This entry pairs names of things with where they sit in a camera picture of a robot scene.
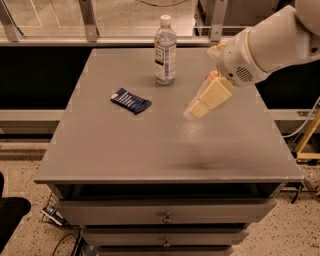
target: drawer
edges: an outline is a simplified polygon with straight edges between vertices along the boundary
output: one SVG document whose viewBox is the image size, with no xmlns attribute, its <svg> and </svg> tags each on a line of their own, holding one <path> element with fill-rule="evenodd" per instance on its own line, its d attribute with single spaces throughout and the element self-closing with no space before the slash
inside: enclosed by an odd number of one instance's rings
<svg viewBox="0 0 320 256">
<path fill-rule="evenodd" d="M 97 228 L 81 235 L 94 246 L 231 246 L 248 233 L 242 229 L 214 228 Z"/>
<path fill-rule="evenodd" d="M 231 247 L 106 247 L 99 248 L 99 256 L 229 256 Z"/>
<path fill-rule="evenodd" d="M 273 199 L 60 201 L 72 225 L 251 223 L 274 206 Z"/>
</svg>

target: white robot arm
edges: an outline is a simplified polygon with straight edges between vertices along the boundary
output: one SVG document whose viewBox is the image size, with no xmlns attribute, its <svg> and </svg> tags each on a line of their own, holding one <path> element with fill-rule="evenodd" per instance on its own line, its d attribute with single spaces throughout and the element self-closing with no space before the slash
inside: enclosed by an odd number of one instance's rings
<svg viewBox="0 0 320 256">
<path fill-rule="evenodd" d="M 220 105 L 232 95 L 233 85 L 251 86 L 284 67 L 320 59 L 320 0 L 296 0 L 295 7 L 286 6 L 209 49 L 219 72 L 208 76 L 186 118 L 201 118 Z"/>
</svg>

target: water bottle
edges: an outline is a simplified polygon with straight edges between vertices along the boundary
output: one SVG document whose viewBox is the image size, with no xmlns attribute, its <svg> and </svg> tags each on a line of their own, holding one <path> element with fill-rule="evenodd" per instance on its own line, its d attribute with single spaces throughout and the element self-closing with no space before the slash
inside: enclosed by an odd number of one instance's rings
<svg viewBox="0 0 320 256">
<path fill-rule="evenodd" d="M 154 37 L 155 76 L 159 84 L 171 84 L 176 76 L 177 36 L 170 27 L 171 17 L 160 17 L 160 28 Z"/>
</svg>

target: black chair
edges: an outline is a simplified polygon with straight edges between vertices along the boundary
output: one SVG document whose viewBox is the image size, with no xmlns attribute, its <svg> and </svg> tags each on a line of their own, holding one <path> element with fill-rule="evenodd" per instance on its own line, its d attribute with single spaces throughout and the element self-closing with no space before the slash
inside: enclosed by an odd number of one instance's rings
<svg viewBox="0 0 320 256">
<path fill-rule="evenodd" d="M 3 185 L 4 178 L 0 172 L 0 254 L 23 216 L 31 209 L 30 202 L 25 198 L 3 198 Z"/>
</svg>

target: drawer handle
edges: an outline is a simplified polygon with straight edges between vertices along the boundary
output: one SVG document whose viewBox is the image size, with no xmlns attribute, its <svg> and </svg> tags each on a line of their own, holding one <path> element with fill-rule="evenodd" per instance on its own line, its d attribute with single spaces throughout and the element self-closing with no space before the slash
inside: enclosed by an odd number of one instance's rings
<svg viewBox="0 0 320 256">
<path fill-rule="evenodd" d="M 166 238 L 166 240 L 164 241 L 164 243 L 162 244 L 163 247 L 168 248 L 171 246 L 171 244 L 168 241 L 168 238 Z"/>
<path fill-rule="evenodd" d="M 166 217 L 162 220 L 162 222 L 164 223 L 164 224 L 171 224 L 172 223 L 172 219 L 170 218 L 170 213 L 169 212 L 167 212 L 166 213 Z"/>
</svg>

